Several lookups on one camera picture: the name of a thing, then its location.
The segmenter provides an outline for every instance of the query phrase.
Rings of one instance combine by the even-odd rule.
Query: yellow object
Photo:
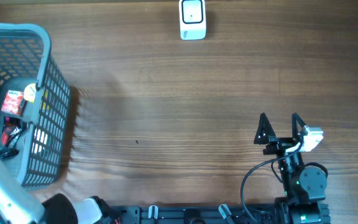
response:
[[[35,93],[37,92],[37,89],[35,88],[35,83],[32,83],[24,89],[24,99],[34,103],[35,100]]]

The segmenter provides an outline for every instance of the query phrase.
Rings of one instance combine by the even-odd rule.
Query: plastic basket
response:
[[[43,28],[0,24],[0,142],[3,117],[7,116],[1,106],[7,91],[24,91],[28,84],[37,84],[34,103],[27,102],[22,112],[28,128],[16,144],[19,155],[3,160],[27,190],[54,182],[62,155],[70,89],[50,51],[50,37]]]

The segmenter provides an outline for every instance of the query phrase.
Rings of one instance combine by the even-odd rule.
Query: item in basket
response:
[[[24,99],[31,103],[34,103],[36,92],[37,89],[35,87],[35,83],[26,86],[26,88],[24,89]]]
[[[19,150],[15,148],[21,133],[26,128],[26,123],[19,118],[9,116],[4,117],[4,127],[2,129],[0,159],[8,159],[18,155]]]
[[[25,103],[23,95],[21,91],[8,90],[1,111],[20,116]]]

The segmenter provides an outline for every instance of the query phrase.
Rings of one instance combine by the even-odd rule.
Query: wooden table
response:
[[[305,162],[329,169],[333,223],[358,223],[358,1],[207,2],[205,40],[180,40],[177,2],[0,6],[34,23],[73,93],[59,181],[32,192],[111,205],[238,204],[243,176],[271,159],[291,114],[324,129]],[[270,167],[248,202],[283,195]]]

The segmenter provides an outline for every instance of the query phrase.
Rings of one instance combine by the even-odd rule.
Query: white device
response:
[[[180,37],[200,40],[206,35],[205,0],[179,1]]]

